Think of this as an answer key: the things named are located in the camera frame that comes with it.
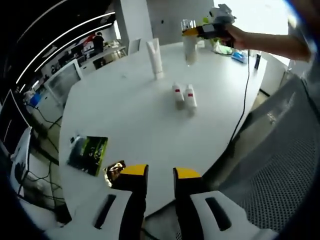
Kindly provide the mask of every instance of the white pillar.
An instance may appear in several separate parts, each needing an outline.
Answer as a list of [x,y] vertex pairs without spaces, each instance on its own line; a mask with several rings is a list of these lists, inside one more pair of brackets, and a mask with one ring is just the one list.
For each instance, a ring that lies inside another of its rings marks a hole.
[[141,39],[143,47],[153,38],[146,0],[115,0],[114,10],[123,44]]

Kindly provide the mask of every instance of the perforated panel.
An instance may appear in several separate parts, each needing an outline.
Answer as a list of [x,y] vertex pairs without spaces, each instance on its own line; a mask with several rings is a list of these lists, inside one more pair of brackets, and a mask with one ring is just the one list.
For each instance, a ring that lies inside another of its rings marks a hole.
[[308,193],[319,160],[316,111],[302,82],[289,84],[287,91],[277,95],[276,101],[272,99],[272,104],[266,105],[269,110],[260,116],[272,117],[273,131],[220,186],[221,192],[245,209],[251,223],[277,232]]
[[182,235],[181,235],[180,231],[175,234],[175,239],[176,240],[182,240]]

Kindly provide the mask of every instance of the desk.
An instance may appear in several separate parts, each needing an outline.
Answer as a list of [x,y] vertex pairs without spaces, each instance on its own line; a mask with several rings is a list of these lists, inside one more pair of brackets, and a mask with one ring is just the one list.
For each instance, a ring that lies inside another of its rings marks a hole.
[[[154,80],[146,49],[114,61],[77,82],[64,109],[59,139],[59,171],[66,205],[75,210],[106,186],[103,173],[90,176],[66,164],[70,138],[108,137],[102,167],[118,160],[126,165],[148,164],[145,216],[174,199],[174,167],[203,175],[226,149],[243,111],[248,65],[230,57],[199,49],[198,61],[188,67],[183,44],[160,47],[165,77]],[[245,114],[256,99],[265,74],[250,61]],[[196,114],[177,110],[174,82],[185,89],[192,84],[198,104]]]
[[126,47],[125,46],[119,46],[119,47],[108,47],[106,48],[103,52],[87,59],[86,61],[84,61],[83,63],[81,63],[81,71],[83,75],[88,75],[90,73],[92,73],[93,71],[96,70],[95,66],[94,66],[94,61],[98,60],[100,58],[103,58],[104,56],[113,54],[113,53],[117,53],[119,51],[124,50]]

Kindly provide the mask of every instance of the hand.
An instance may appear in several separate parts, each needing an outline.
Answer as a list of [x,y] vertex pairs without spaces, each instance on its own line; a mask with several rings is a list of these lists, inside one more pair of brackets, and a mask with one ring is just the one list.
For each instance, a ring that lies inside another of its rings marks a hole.
[[228,24],[225,26],[225,29],[229,32],[229,34],[234,38],[234,48],[238,50],[245,50],[248,48],[248,32],[242,31],[241,29]]

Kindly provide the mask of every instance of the gold foil wrapper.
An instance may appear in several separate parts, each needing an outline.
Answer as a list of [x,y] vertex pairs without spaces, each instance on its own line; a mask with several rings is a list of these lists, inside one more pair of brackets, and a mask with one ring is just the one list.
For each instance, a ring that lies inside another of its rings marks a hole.
[[117,161],[102,169],[105,182],[111,188],[114,181],[119,177],[121,171],[126,168],[124,160]]

